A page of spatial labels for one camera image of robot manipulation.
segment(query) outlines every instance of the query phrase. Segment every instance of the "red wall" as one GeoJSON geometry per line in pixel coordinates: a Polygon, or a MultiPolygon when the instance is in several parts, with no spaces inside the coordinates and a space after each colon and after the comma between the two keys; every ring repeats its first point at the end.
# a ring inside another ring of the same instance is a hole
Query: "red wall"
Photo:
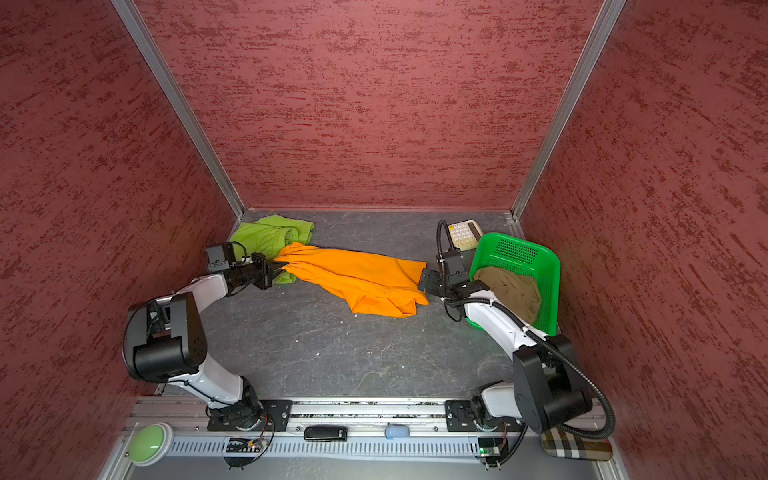
{"type": "Polygon", "coordinates": [[[601,0],[137,0],[248,207],[509,208],[601,0]]]}
{"type": "Polygon", "coordinates": [[[633,480],[768,478],[768,4],[629,1],[525,211],[633,480]]]}
{"type": "Polygon", "coordinates": [[[139,392],[127,308],[233,214],[108,0],[4,2],[0,37],[0,477],[94,478],[139,392]]]}

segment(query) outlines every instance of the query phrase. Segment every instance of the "orange cloth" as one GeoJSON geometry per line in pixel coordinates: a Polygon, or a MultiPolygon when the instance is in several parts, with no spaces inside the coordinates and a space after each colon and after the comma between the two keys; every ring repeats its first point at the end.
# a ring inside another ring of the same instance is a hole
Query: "orange cloth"
{"type": "Polygon", "coordinates": [[[425,262],[298,242],[283,248],[275,261],[288,262],[284,270],[340,296],[353,313],[406,318],[416,314],[417,303],[429,303],[419,292],[425,262]]]}

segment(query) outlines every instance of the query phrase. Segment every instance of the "green plastic basket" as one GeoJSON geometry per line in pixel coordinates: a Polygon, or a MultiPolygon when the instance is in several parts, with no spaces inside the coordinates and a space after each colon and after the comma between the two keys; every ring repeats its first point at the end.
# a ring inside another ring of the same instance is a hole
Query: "green plastic basket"
{"type": "MultiPolygon", "coordinates": [[[[470,278],[487,266],[497,266],[517,275],[533,276],[541,294],[541,308],[533,324],[553,336],[558,328],[558,294],[560,292],[560,259],[552,250],[503,233],[487,233],[480,239],[470,278]]],[[[482,328],[467,319],[476,329],[482,328]]]]}

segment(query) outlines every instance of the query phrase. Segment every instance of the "brown garment in basket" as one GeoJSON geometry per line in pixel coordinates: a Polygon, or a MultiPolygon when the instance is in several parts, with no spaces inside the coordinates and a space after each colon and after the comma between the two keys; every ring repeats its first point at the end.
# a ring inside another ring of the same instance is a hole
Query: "brown garment in basket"
{"type": "Polygon", "coordinates": [[[515,275],[509,270],[487,266],[475,272],[474,280],[481,280],[504,303],[525,322],[533,325],[541,308],[541,294],[536,279],[532,276],[515,275]]]}

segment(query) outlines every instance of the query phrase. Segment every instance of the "light blue object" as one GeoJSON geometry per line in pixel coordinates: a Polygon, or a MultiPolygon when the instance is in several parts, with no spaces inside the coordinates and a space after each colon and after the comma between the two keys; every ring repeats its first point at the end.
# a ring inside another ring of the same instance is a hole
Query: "light blue object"
{"type": "Polygon", "coordinates": [[[411,436],[411,429],[408,428],[407,425],[392,425],[389,424],[386,426],[386,430],[384,431],[384,435],[386,435],[386,438],[388,439],[404,439],[405,437],[411,436]]]}

